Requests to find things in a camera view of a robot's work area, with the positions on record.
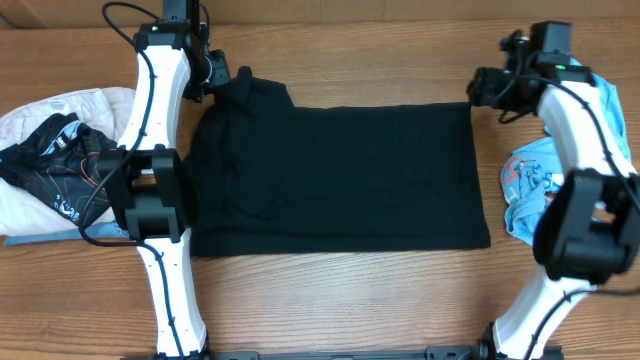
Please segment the light blue shirt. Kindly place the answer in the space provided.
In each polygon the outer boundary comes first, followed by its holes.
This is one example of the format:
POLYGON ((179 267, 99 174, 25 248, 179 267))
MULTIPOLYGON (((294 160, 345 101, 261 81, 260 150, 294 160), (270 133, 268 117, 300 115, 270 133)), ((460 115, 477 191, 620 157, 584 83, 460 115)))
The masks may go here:
MULTIPOLYGON (((607 124, 621 154, 631 160, 623 109, 617 87, 599 75, 594 76, 607 124)), ((534 232, 551 196, 564 182, 554 140, 547 135, 512 152, 500 174, 508 207, 504 219, 506 231, 531 246, 534 232)))

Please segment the black shirt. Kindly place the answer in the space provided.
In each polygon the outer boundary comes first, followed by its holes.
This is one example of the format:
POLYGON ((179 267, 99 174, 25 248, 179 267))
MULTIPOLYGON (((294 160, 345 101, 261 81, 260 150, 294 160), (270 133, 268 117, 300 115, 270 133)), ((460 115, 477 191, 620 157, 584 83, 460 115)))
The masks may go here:
POLYGON ((242 67, 185 165, 198 257, 491 244, 465 102, 298 107, 285 85, 242 67))

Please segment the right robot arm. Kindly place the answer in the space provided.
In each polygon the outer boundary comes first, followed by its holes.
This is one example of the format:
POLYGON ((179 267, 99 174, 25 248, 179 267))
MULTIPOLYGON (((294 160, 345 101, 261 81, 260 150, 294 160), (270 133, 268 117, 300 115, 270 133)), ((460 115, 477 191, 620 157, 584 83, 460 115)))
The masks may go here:
POLYGON ((639 174, 615 144, 592 70, 572 64, 571 39, 566 22, 516 30, 500 43, 504 67, 478 68, 467 87, 473 106, 542 119, 564 182, 536 227, 527 284, 477 345, 445 348, 452 359, 563 358, 552 334, 583 299, 607 294, 638 253, 639 174))

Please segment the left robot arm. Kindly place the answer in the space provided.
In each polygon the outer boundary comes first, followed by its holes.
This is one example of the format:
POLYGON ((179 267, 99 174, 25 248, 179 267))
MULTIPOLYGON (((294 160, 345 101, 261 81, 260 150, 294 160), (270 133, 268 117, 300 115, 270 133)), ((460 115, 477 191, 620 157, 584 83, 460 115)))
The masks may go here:
POLYGON ((129 38, 138 62, 130 119, 118 145, 101 153, 101 189, 146 270, 157 323, 156 359, 210 359, 190 260, 195 191, 176 149, 183 100, 202 102, 230 80, 211 50, 210 20, 198 1, 166 1, 129 38))

